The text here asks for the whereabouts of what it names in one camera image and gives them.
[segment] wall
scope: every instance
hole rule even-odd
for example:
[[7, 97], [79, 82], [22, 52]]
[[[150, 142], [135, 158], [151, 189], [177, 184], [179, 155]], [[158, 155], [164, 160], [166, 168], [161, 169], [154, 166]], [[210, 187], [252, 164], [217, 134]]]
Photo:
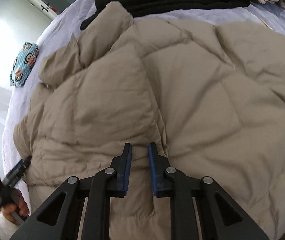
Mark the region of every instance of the wall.
[[0, 0], [0, 176], [1, 137], [12, 88], [9, 75], [24, 42], [36, 42], [51, 20], [26, 0]]
[[0, 0], [0, 86], [9, 88], [9, 74], [23, 44], [36, 42], [51, 20], [27, 0]]

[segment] blue monkey pillow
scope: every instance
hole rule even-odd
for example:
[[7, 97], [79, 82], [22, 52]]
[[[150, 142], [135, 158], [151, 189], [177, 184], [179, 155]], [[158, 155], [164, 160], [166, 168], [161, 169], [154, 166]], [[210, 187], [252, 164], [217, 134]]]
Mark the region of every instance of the blue monkey pillow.
[[22, 87], [25, 85], [26, 79], [33, 69], [36, 58], [38, 56], [38, 45], [25, 42], [24, 47], [18, 53], [14, 61], [13, 70], [10, 74], [10, 85]]

